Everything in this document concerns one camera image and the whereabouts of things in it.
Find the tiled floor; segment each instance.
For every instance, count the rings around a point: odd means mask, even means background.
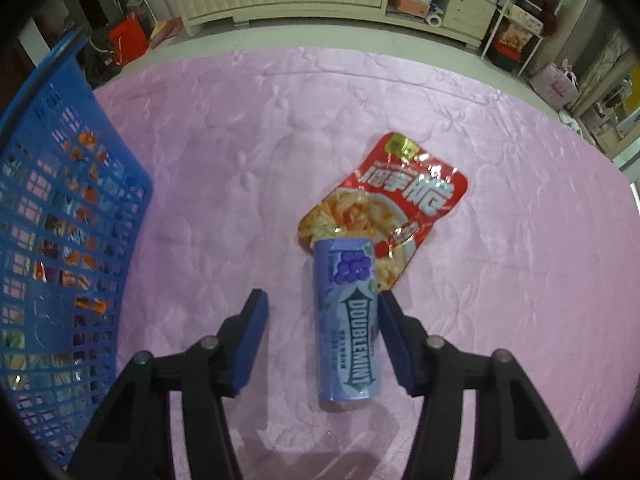
[[[231,23],[209,24],[193,39],[183,32],[165,41],[124,67],[121,76],[179,59],[267,46],[326,46],[412,59],[461,73],[519,97],[551,117],[558,116],[526,83],[481,60],[457,41],[400,27],[347,20],[268,20],[245,28],[236,28]]]

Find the blue plastic basket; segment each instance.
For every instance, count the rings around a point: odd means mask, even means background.
[[[0,386],[66,465],[115,378],[125,278],[152,183],[62,40],[0,120]]]

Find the quilted pink blanket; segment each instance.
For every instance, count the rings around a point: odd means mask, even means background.
[[[465,351],[511,349],[582,466],[625,415],[640,368],[640,219],[625,177],[559,121],[445,70],[325,48],[176,62],[97,95],[155,182],[127,281],[120,367],[143,348],[184,350],[216,333],[252,287],[269,293],[252,378],[225,401],[245,478],[401,477],[420,400],[382,351],[377,399],[318,406],[312,258],[296,236],[390,130],[470,182],[395,286],[405,311]]]

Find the doublemint gum bottle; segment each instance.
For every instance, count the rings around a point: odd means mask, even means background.
[[[366,238],[314,245],[319,395],[343,402],[380,393],[378,282]]]

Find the snack bag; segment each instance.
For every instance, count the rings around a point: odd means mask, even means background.
[[[370,238],[378,286],[387,290],[466,188],[456,168],[391,132],[300,221],[298,235],[311,249],[324,238]]]

